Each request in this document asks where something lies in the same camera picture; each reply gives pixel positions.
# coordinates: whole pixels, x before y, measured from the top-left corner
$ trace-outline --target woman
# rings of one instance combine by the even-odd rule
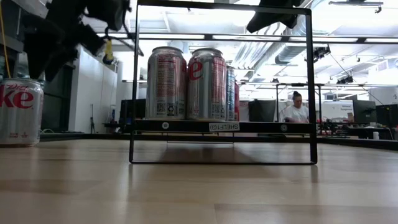
[[[303,99],[297,91],[293,92],[293,106],[285,110],[285,120],[290,123],[308,123],[309,112],[306,106],[302,106]]]

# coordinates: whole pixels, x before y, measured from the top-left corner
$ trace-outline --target aluminum can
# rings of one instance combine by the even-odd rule
[[[198,49],[188,64],[188,119],[226,121],[226,64],[219,50]]]
[[[157,47],[148,60],[146,119],[185,119],[187,61],[174,47]]]
[[[239,85],[235,82],[235,121],[239,121]]]
[[[230,66],[226,67],[226,120],[235,121],[235,74]]]
[[[27,79],[0,83],[0,146],[27,147],[40,141],[43,89]]]

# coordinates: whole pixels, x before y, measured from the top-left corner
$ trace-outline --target wooden floor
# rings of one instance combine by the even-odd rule
[[[132,166],[128,145],[0,149],[0,223],[398,223],[396,152],[319,145],[317,166]],[[308,160],[307,144],[231,146],[137,142],[135,157]]]

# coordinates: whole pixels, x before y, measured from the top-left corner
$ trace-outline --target shelf sign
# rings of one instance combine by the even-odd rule
[[[222,123],[209,123],[210,132],[231,132],[240,131],[239,123],[237,122],[222,122]]]

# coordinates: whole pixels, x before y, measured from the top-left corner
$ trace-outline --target diet coke can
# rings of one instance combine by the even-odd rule
[[[185,119],[187,61],[174,47],[157,47],[148,60],[146,119]]]
[[[226,121],[226,64],[219,50],[198,49],[188,66],[188,119]]]
[[[6,79],[0,83],[0,146],[39,143],[43,90],[38,82]]]
[[[235,74],[231,66],[226,67],[226,119],[235,121]]]

